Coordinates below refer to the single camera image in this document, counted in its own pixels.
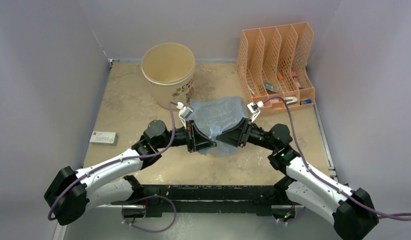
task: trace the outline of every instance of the small box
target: small box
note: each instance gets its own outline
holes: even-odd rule
[[[113,145],[117,144],[117,134],[108,131],[94,131],[90,136],[91,144]]]

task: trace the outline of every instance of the perforated plastic divider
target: perforated plastic divider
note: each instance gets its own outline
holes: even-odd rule
[[[257,40],[255,42],[254,53],[252,55],[251,65],[249,71],[251,73],[252,81],[257,87],[257,94],[259,97],[266,96],[265,85],[262,81],[263,57],[265,55],[265,37],[261,31],[258,31]]]
[[[262,32],[263,36],[270,36],[270,43],[266,43],[267,48],[264,49],[265,55],[261,79],[263,80],[263,82],[270,83],[274,88],[282,92],[282,87],[279,84],[276,76],[278,72],[279,52],[281,49],[282,41],[281,34],[275,26],[261,28],[260,31]]]
[[[313,43],[313,30],[307,22],[292,25],[297,32],[298,40],[295,48],[292,70],[297,73],[300,100],[310,99],[315,102],[315,88],[306,72],[307,59]]]
[[[279,54],[279,63],[277,65],[278,70],[283,76],[282,80],[279,80],[281,86],[285,89],[284,92],[296,91],[297,86],[294,83],[291,76],[291,66],[293,64],[294,52],[297,44],[297,33],[292,25],[277,26],[282,35],[282,45]]]
[[[290,105],[290,109],[311,107],[315,89],[307,76],[306,63],[312,42],[313,31],[306,22],[243,30],[236,72],[247,100],[257,103],[273,96],[296,97],[299,101]],[[295,80],[292,71],[297,73]],[[267,91],[264,82],[281,92]],[[311,99],[312,104],[300,105],[306,99]],[[260,110],[264,115],[286,111],[277,99],[268,101]]]
[[[248,41],[246,35],[244,34],[244,32],[242,32],[238,50],[238,61],[236,63],[236,74],[238,75],[239,81],[241,83],[242,89],[244,90],[244,94],[248,102],[252,102],[253,95],[247,87],[247,52]]]

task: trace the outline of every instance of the translucent plastic bag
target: translucent plastic bag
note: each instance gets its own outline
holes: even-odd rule
[[[248,118],[247,107],[243,104],[242,98],[229,96],[209,102],[191,99],[189,104],[193,109],[189,119],[194,120],[198,129],[217,143],[217,147],[205,149],[199,153],[203,155],[212,153],[218,157],[233,154],[237,148],[216,141],[216,136],[237,125],[242,118]]]

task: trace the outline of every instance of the purple cable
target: purple cable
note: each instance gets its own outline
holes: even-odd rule
[[[298,216],[294,217],[294,219],[292,221],[288,222],[288,224],[293,224],[293,223],[297,222],[298,219],[301,218],[301,216],[304,214],[305,211],[306,211],[306,207],[303,206],[301,211],[299,212]]]
[[[125,204],[134,204],[134,203],[137,203],[137,202],[140,202],[140,201],[143,201],[143,200],[154,199],[154,198],[166,200],[167,202],[170,203],[171,207],[173,208],[173,212],[174,212],[173,220],[171,221],[171,223],[170,223],[167,227],[165,227],[165,228],[163,228],[163,229],[160,229],[160,230],[149,230],[149,229],[145,229],[145,228],[142,228],[142,227],[133,225],[132,223],[128,222],[128,221],[125,219],[125,215],[124,215],[124,213],[123,213],[123,211],[125,210],[124,208],[121,210],[121,217],[123,218],[122,224],[123,224],[123,223],[124,223],[124,224],[127,224],[127,225],[131,226],[132,228],[141,230],[141,231],[143,231],[143,232],[151,233],[151,234],[162,233],[162,232],[168,230],[169,228],[171,228],[171,227],[173,226],[173,224],[175,223],[175,221],[176,221],[177,212],[176,212],[176,206],[175,206],[175,204],[174,204],[170,199],[168,199],[167,197],[165,197],[165,196],[160,196],[160,195],[152,195],[152,196],[146,196],[146,197],[143,197],[143,198],[140,198],[140,199],[137,199],[137,200],[125,201],[124,203],[125,203]]]
[[[304,157],[303,151],[301,151],[300,145],[299,145],[299,143],[298,143],[298,141],[297,141],[296,131],[294,130],[293,117],[291,116],[291,111],[290,111],[290,108],[288,107],[287,102],[285,102],[285,99],[283,99],[283,98],[280,97],[280,96],[273,96],[273,97],[270,97],[270,98],[264,100],[264,101],[263,101],[263,104],[265,104],[266,102],[268,102],[268,101],[270,101],[270,100],[272,100],[272,99],[279,99],[279,100],[281,100],[281,101],[283,102],[283,104],[285,105],[286,111],[288,112],[289,122],[290,122],[290,124],[291,124],[292,136],[293,136],[293,138],[294,138],[295,145],[296,145],[296,147],[297,147],[297,149],[298,149],[298,152],[299,152],[299,154],[300,154],[300,156],[301,156],[301,158],[302,158],[302,162],[304,163],[304,165],[305,165],[306,168],[308,169],[308,168],[309,168],[309,163],[306,161],[306,158]],[[351,200],[353,203],[359,205],[360,207],[362,207],[363,209],[365,209],[365,210],[367,210],[367,211],[369,211],[369,212],[371,212],[371,213],[374,213],[374,214],[379,215],[379,219],[389,218],[389,219],[393,219],[393,220],[397,220],[397,221],[411,221],[411,212],[387,214],[387,213],[383,213],[383,212],[377,211],[377,210],[375,210],[375,209],[373,209],[373,208],[370,208],[370,207],[362,204],[361,202],[357,201],[356,199],[354,199],[352,196],[348,195],[347,193],[339,190],[335,185],[331,184],[330,182],[328,182],[328,181],[326,181],[325,179],[323,179],[323,178],[321,178],[320,176],[318,176],[312,169],[308,169],[308,170],[309,170],[310,173],[311,173],[315,178],[317,178],[319,181],[321,181],[322,183],[328,185],[329,187],[333,188],[334,190],[339,191],[342,195],[344,195],[345,197],[347,197],[347,198],[348,198],[349,200]]]
[[[171,131],[170,141],[168,142],[167,146],[166,146],[163,150],[161,150],[161,151],[159,151],[159,152],[156,152],[156,153],[153,153],[153,154],[142,155],[142,156],[127,156],[127,157],[124,157],[124,158],[122,159],[123,161],[125,161],[125,160],[131,160],[131,159],[152,158],[152,157],[155,157],[155,156],[157,156],[157,155],[160,155],[160,154],[164,153],[165,151],[167,151],[167,149],[170,148],[170,146],[171,146],[172,143],[173,143],[173,140],[175,139],[175,132],[176,132],[175,117],[173,116],[172,105],[176,105],[176,106],[177,106],[178,104],[177,104],[176,102],[173,102],[173,101],[171,101],[171,102],[168,103],[168,109],[169,109],[169,111],[170,111],[172,131]],[[101,170],[101,169],[103,169],[103,168],[105,168],[105,167],[108,167],[108,166],[113,165],[113,164],[115,164],[115,163],[118,163],[118,162],[120,162],[120,161],[121,161],[120,159],[116,159],[116,160],[114,160],[114,161],[110,161],[110,162],[104,163],[103,165],[98,166],[98,167],[90,170],[90,171],[88,172],[88,174],[93,174],[93,173],[95,173],[95,172],[98,171],[98,170]],[[58,197],[55,199],[54,203],[52,204],[51,208],[49,209],[48,220],[53,221],[53,220],[56,220],[56,219],[57,219],[56,217],[53,217],[53,212],[54,212],[54,209],[56,208],[57,204],[59,203],[59,201],[64,197],[64,195],[66,195],[66,193],[67,193],[68,191],[70,191],[70,189],[72,189],[76,184],[78,184],[80,181],[82,181],[82,180],[85,179],[86,177],[87,177],[87,175],[82,175],[81,177],[79,177],[78,179],[76,179],[74,182],[72,182],[68,187],[66,187],[66,188],[64,189],[64,191],[62,191],[62,193],[61,193],[60,195],[58,195]]]

